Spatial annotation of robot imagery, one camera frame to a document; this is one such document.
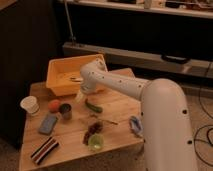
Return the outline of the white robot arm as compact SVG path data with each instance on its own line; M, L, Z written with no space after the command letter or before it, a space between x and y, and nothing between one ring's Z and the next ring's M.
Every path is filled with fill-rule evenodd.
M100 59L83 65L80 75L82 95L101 84L140 102L148 171L198 171L187 100L176 82L114 74Z

